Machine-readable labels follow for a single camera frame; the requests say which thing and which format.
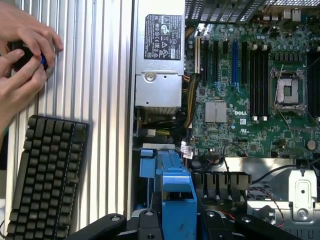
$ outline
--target ribbed aluminum panel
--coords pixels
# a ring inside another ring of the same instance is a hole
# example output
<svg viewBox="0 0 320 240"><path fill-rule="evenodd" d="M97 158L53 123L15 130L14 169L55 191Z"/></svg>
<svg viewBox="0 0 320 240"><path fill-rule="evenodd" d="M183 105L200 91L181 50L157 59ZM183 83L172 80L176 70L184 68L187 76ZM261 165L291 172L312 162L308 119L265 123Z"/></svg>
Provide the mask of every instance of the ribbed aluminum panel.
<svg viewBox="0 0 320 240"><path fill-rule="evenodd" d="M128 185L129 61L132 1L18 0L21 9L53 27L64 42L53 75L9 130L5 225L28 118L40 115L90 123L75 229L130 208Z"/></svg>

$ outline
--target motherboard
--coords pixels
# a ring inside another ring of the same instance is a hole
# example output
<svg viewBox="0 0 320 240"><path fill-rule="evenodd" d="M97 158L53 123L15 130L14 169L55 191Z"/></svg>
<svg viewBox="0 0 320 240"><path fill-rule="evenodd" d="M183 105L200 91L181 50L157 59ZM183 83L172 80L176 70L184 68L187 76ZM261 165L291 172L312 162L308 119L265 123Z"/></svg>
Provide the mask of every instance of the motherboard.
<svg viewBox="0 0 320 240"><path fill-rule="evenodd" d="M185 72L198 68L202 76L192 122L195 155L220 156L230 143L256 158L320 153L315 32L308 24L213 24L186 41ZM225 154L244 157L232 147Z"/></svg>

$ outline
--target chipset heatsink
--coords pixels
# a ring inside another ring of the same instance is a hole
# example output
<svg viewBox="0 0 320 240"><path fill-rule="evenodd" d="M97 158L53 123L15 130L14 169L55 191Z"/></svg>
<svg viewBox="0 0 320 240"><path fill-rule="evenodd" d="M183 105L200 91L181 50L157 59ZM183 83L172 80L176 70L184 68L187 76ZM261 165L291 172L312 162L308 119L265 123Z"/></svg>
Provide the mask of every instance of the chipset heatsink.
<svg viewBox="0 0 320 240"><path fill-rule="evenodd" d="M225 101L208 101L205 103L206 123L226 123L227 103Z"/></svg>

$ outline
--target metal bracket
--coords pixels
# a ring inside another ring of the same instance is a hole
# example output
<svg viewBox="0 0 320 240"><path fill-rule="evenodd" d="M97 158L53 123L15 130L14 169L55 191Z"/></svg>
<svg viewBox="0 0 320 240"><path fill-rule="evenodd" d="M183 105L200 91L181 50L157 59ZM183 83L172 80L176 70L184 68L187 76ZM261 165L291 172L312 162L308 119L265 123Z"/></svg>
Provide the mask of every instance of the metal bracket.
<svg viewBox="0 0 320 240"><path fill-rule="evenodd" d="M292 219L311 222L314 219L314 203L317 201L317 176L313 170L292 170L289 176L289 202L292 203Z"/></svg>

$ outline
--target red wire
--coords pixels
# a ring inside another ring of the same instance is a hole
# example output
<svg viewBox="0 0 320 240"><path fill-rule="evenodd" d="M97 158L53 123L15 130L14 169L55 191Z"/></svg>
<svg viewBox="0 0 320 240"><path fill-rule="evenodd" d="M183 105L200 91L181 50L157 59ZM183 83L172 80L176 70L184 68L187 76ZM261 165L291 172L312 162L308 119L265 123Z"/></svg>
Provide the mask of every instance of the red wire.
<svg viewBox="0 0 320 240"><path fill-rule="evenodd" d="M224 212L224 211L221 211L224 215L228 215L232 220L235 220L236 218L234 216L232 216L231 213L227 213L227 212Z"/></svg>
<svg viewBox="0 0 320 240"><path fill-rule="evenodd" d="M278 211L280 212L281 217L282 217L282 220L281 220L278 228L282 228L283 225L284 225L284 223L285 223L285 216L284 216L283 212L281 211L281 209L280 209L280 207L278 206L276 200L271 196L271 194L269 194L268 192L265 192L265 191L263 191L263 192L269 196L269 198L274 202L274 204L275 204L276 207L278 208Z"/></svg>

